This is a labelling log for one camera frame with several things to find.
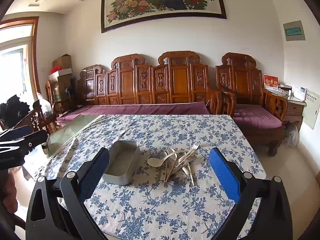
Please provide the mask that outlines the steel fork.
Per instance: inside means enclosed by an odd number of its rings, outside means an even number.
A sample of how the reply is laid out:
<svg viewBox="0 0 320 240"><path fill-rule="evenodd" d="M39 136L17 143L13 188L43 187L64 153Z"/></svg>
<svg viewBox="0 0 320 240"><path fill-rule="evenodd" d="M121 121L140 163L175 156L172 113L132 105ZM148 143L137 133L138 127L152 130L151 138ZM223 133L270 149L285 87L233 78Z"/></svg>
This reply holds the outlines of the steel fork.
<svg viewBox="0 0 320 240"><path fill-rule="evenodd" d="M191 183L192 183L193 186L195 186L195 182L194 182L194 178L193 178L193 173L192 173L192 170L191 170L190 162L187 163L187 168L189 170L189 176L190 176L190 179L191 179Z"/></svg>

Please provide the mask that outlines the grey metal utensil tray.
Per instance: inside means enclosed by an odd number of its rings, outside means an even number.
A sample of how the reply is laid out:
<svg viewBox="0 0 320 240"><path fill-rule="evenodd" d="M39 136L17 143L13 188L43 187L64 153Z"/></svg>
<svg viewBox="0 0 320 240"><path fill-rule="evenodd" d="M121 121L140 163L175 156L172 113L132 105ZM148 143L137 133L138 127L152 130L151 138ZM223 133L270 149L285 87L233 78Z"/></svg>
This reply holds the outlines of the grey metal utensil tray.
<svg viewBox="0 0 320 240"><path fill-rule="evenodd" d="M140 147L137 141L118 140L109 150L110 161L102 179L114 185L127 185L137 169Z"/></svg>

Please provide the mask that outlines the white plastic fork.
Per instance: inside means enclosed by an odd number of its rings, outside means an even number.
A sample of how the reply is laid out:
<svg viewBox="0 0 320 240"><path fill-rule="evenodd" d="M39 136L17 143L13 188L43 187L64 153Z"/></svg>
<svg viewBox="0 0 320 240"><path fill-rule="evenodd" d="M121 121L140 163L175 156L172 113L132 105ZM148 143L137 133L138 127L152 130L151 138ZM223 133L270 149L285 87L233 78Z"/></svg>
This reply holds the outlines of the white plastic fork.
<svg viewBox="0 0 320 240"><path fill-rule="evenodd" d="M191 156L191 154L192 154L194 151L196 151L196 150L199 148L199 146L200 146L200 142L199 142L199 141L195 142L195 144L192 146L191 150L189 150L187 153L185 153L185 154L184 154L183 156L181 156L179 159L178 159L178 157L176 157L176 159L174 159L174 161L175 161L175 162L178 161L178 164L180 165L181 163L183 163L183 161L185 161L185 159L187 159L189 156ZM174 167L175 167L175 164L174 164L173 167L172 167L172 171L170 172L170 175L173 174L173 169L174 169Z"/></svg>

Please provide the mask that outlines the light wooden chopstick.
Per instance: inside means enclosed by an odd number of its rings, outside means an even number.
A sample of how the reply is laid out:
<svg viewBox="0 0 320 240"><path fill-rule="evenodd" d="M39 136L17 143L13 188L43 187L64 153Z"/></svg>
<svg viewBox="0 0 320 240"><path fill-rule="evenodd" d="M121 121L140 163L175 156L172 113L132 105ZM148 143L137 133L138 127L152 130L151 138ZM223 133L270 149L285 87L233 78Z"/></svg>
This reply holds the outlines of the light wooden chopstick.
<svg viewBox="0 0 320 240"><path fill-rule="evenodd" d="M173 172L173 170L174 170L174 168L176 166L176 163L177 163L177 155L175 154L173 163L171 165L169 165L169 162L167 162L163 185L165 185L168 182L169 177L171 176L171 174L172 174L172 172Z"/></svg>

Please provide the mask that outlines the white plastic spoon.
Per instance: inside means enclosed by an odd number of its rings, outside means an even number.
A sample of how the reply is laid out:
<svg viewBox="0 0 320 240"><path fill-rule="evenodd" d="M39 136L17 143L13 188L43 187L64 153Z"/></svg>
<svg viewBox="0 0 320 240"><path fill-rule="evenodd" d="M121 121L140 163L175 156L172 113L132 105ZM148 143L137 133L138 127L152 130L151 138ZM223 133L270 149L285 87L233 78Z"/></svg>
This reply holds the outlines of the white plastic spoon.
<svg viewBox="0 0 320 240"><path fill-rule="evenodd" d="M168 159L170 158L171 156L173 155L176 155L178 153L185 153L184 150L180 150L180 151L175 151L175 152L171 152L171 153L167 153L167 152L163 152L160 157L161 158L149 158L148 159L148 164L151 166L151 167L160 167L163 165L163 163Z"/></svg>
<svg viewBox="0 0 320 240"><path fill-rule="evenodd" d="M170 148L170 147L167 148L167 154L171 154L173 152L175 152L175 150L173 148ZM179 150L178 153L176 153L174 155L171 155L170 157L171 157L172 160L176 160L176 159L178 159L178 157L180 155L184 155L185 153L186 153L185 150ZM182 167L182 170L183 170L183 172L185 173L186 176L190 175L189 169L186 166Z"/></svg>

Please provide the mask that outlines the wooden chair at left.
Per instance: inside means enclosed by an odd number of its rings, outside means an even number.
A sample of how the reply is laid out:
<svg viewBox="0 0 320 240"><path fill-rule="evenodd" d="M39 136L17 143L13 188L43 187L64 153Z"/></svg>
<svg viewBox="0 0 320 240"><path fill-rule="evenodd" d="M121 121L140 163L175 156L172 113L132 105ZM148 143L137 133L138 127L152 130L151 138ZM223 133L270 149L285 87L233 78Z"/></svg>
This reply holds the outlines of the wooden chair at left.
<svg viewBox="0 0 320 240"><path fill-rule="evenodd" d="M33 110L18 122L14 128L20 128L22 126L29 126L32 132L44 129L49 134L53 134L58 130L56 125L56 115L52 113L49 114L48 117L45 117L39 100L33 103Z"/></svg>

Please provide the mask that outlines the stacked cardboard boxes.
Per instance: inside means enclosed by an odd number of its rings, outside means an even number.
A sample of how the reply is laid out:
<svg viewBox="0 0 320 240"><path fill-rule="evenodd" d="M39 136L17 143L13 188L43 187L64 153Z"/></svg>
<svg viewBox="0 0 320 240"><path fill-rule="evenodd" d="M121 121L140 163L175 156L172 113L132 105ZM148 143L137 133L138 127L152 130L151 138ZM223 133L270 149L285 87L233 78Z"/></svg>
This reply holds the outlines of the stacked cardboard boxes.
<svg viewBox="0 0 320 240"><path fill-rule="evenodd" d="M72 58L64 54L52 62L50 75L48 76L47 87L52 95L52 102L66 100L68 95L66 89L71 87Z"/></svg>

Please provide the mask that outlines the blue floral tablecloth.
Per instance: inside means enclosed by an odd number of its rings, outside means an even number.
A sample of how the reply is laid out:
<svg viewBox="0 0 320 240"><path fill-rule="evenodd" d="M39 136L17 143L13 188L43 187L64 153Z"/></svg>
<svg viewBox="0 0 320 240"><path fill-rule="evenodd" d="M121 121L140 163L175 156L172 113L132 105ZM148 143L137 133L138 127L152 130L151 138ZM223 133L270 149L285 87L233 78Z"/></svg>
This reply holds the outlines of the blue floral tablecloth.
<svg viewBox="0 0 320 240"><path fill-rule="evenodd" d="M104 233L120 239L211 239L234 206L208 162L212 148L240 170L266 178L253 148L227 115L102 115L67 140L33 177L63 177L118 140L139 143L132 180L126 186L100 181L85 206ZM179 172L177 181L164 183L166 168L147 163L168 148L188 151L196 142L191 178Z"/></svg>

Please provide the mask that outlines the wooden side table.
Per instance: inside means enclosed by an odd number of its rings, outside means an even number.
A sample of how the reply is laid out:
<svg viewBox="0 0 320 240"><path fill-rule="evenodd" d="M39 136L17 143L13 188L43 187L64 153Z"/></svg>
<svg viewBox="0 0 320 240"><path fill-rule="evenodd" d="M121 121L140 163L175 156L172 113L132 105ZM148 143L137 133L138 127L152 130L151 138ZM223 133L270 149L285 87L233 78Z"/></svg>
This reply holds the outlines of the wooden side table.
<svg viewBox="0 0 320 240"><path fill-rule="evenodd" d="M283 124L285 126L295 124L298 131L300 131L303 122L303 110L304 107L306 107L306 102L303 102L294 96L287 96L281 92L276 92L276 94L287 100L287 113L284 117Z"/></svg>

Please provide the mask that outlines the white tissue box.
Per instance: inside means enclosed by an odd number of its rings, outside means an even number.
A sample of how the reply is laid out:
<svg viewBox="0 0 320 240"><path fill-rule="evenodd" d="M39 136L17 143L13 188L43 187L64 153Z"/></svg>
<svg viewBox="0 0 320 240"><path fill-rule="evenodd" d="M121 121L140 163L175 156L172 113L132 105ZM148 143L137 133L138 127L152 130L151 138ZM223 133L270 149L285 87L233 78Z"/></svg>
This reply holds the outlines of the white tissue box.
<svg viewBox="0 0 320 240"><path fill-rule="evenodd" d="M295 87L292 87L292 92L293 92L293 96L298 100L303 102L306 100L306 94L307 94L306 88L295 86Z"/></svg>

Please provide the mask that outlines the red box on table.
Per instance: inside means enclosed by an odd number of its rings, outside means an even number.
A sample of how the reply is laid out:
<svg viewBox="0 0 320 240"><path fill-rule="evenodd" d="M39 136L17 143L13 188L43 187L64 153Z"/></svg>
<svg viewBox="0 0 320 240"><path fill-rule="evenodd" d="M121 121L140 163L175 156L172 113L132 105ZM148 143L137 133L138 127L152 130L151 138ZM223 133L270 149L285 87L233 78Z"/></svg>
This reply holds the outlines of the red box on table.
<svg viewBox="0 0 320 240"><path fill-rule="evenodd" d="M264 87L269 90L278 90L279 79L277 76L263 75Z"/></svg>

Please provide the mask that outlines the carved wooden long sofa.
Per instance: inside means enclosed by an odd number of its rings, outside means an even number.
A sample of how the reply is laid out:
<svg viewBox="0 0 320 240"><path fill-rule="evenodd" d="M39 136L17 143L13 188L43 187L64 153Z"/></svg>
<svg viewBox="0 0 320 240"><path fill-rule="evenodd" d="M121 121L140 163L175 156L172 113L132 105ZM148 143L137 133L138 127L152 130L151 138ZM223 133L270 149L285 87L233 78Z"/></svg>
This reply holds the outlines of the carved wooden long sofa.
<svg viewBox="0 0 320 240"><path fill-rule="evenodd" d="M208 66L193 51L169 51L158 65L147 65L140 54L120 56L111 70L84 68L77 83L83 105L160 105L204 102L211 114L233 116L235 95L209 86Z"/></svg>

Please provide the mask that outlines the framed peony peacock painting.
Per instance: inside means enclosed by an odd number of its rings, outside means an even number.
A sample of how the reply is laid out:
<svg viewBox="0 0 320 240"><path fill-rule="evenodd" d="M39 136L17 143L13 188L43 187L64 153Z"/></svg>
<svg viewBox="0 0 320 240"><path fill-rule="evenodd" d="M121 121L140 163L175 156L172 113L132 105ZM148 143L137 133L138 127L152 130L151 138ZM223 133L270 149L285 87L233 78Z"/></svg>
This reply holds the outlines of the framed peony peacock painting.
<svg viewBox="0 0 320 240"><path fill-rule="evenodd" d="M227 17L223 0L101 0L103 33L129 24L170 17Z"/></svg>

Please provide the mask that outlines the white wall distribution box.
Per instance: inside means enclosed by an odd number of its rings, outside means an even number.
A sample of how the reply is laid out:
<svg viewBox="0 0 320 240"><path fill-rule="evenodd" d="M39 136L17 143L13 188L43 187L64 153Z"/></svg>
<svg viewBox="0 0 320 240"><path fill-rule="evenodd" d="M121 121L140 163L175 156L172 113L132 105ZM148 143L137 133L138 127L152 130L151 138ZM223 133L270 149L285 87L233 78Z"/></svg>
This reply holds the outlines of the white wall distribution box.
<svg viewBox="0 0 320 240"><path fill-rule="evenodd" d="M314 129L319 113L319 95L307 89L305 103L306 106L303 110L303 121L311 129Z"/></svg>

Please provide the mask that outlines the grey wall electrical panel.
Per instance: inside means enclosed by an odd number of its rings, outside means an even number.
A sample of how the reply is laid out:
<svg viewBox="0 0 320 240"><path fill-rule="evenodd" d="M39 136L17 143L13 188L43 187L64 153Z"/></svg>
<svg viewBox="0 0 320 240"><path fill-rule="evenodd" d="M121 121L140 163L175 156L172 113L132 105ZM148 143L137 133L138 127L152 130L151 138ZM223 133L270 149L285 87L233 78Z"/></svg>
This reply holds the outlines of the grey wall electrical panel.
<svg viewBox="0 0 320 240"><path fill-rule="evenodd" d="M301 21L283 24L286 41L305 41L304 29Z"/></svg>

